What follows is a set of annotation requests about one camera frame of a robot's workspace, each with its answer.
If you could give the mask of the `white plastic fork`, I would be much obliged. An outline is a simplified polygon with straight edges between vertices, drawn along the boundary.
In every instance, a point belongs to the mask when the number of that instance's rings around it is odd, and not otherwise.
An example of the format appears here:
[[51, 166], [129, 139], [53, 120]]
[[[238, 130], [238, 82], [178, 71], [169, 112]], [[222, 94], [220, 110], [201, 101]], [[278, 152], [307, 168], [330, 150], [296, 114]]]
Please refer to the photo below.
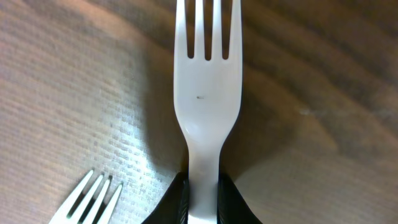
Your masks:
[[211, 58], [205, 58], [204, 2], [195, 2], [194, 56], [188, 57], [185, 1], [177, 0], [174, 108], [188, 146], [188, 224], [216, 223], [220, 153], [241, 107], [241, 1], [233, 0], [229, 55], [223, 58], [221, 1], [213, 3]]

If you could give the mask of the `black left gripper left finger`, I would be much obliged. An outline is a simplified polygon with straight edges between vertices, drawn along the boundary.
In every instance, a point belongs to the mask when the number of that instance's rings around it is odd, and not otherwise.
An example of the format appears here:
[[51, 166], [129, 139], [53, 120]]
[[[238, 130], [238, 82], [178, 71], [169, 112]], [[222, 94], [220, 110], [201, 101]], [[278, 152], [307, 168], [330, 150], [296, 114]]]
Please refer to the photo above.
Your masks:
[[189, 209], [189, 180], [179, 172], [160, 202], [142, 224], [187, 224]]

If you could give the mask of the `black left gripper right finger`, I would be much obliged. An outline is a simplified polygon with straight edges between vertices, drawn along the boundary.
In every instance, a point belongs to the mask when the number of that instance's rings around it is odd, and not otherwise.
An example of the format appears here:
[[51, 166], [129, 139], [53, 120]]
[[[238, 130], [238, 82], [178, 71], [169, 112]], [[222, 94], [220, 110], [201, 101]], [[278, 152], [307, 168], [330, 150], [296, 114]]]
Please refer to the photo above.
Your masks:
[[220, 224], [262, 224], [253, 214], [232, 178], [220, 174], [218, 182], [218, 218]]

